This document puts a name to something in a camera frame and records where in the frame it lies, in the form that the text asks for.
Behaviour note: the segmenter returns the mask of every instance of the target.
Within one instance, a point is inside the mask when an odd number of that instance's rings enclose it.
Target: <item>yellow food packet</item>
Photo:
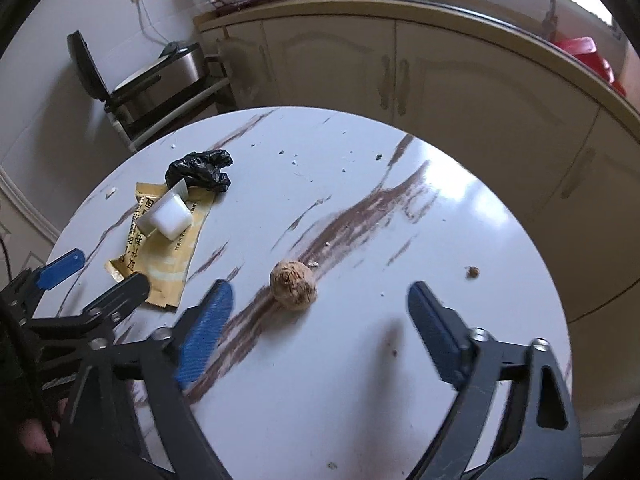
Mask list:
[[[175,310],[180,304],[200,229],[216,194],[191,187],[185,202],[193,216],[191,227],[187,227],[174,241],[167,240],[158,231],[145,237],[137,228],[136,220],[166,192],[165,184],[136,184],[138,206],[131,220],[125,253],[107,262],[105,268],[117,282],[134,272],[145,274],[151,286],[146,302]]]

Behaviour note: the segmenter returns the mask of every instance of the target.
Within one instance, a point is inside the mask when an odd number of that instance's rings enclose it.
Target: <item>metal bolt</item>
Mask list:
[[[469,337],[474,341],[489,341],[489,333],[484,328],[472,328]]]
[[[535,348],[536,350],[540,350],[541,352],[546,352],[551,348],[549,341],[540,338],[534,339],[531,342],[531,346],[533,346],[533,348]]]
[[[103,337],[91,339],[91,341],[89,341],[89,348],[91,350],[102,350],[103,348],[107,348],[107,340]]]
[[[167,326],[161,326],[160,328],[156,328],[151,334],[151,339],[156,341],[164,341],[165,339],[169,339],[171,337],[171,329]]]

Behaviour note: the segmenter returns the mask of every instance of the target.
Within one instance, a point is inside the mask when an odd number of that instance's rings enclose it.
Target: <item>white marble tabletop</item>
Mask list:
[[[87,264],[46,293],[37,315],[76,314],[113,285],[104,264],[125,247],[137,182],[161,183],[171,161],[221,147],[234,160],[232,184],[202,228],[178,312],[140,307],[119,335],[139,340],[172,325],[215,279],[231,280],[232,330],[188,399],[234,478],[406,477],[454,398],[406,310],[416,280],[499,340],[546,338],[570,385],[558,294],[500,200],[427,143],[316,108],[223,114],[135,154],[64,229],[50,261],[78,247]],[[267,293],[285,258],[318,263],[318,300],[303,315],[283,313]],[[468,266],[477,279],[466,279]],[[506,389],[472,465],[488,454]],[[167,466],[139,392],[137,401],[154,461]]]

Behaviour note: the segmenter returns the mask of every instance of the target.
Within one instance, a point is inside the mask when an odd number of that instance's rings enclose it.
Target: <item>crumpled black plastic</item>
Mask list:
[[[227,150],[192,152],[180,160],[174,160],[164,174],[169,188],[184,179],[187,187],[203,187],[210,191],[225,192],[231,181],[220,170],[234,163]]]

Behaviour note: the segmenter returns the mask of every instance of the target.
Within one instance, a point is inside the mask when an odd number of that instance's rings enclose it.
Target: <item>baseboard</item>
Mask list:
[[[9,178],[4,168],[0,166],[0,190],[7,195],[15,208],[22,213],[22,216],[47,240],[55,244],[60,236],[60,231],[49,222],[40,211],[38,211],[20,189]]]

